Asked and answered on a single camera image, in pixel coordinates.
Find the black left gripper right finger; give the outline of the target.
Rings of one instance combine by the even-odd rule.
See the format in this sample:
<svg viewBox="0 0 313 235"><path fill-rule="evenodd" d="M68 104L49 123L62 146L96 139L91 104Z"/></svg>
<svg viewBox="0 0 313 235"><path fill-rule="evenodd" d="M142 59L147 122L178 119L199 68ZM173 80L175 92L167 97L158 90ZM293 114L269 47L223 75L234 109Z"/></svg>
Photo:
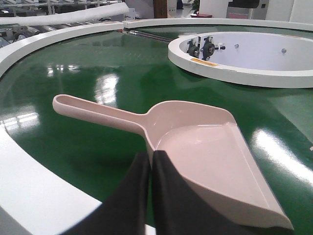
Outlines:
<svg viewBox="0 0 313 235"><path fill-rule="evenodd" d="M167 153L153 154L152 203L158 235L250 235L206 204L178 173Z"/></svg>

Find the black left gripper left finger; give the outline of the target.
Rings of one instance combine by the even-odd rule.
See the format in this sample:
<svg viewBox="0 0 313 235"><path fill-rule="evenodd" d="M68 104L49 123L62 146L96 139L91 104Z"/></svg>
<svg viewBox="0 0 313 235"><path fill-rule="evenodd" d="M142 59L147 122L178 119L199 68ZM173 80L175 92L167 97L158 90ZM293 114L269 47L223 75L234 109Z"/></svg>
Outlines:
<svg viewBox="0 0 313 235"><path fill-rule="evenodd" d="M115 191L87 217L62 234L144 235L149 175L148 154L136 154Z"/></svg>

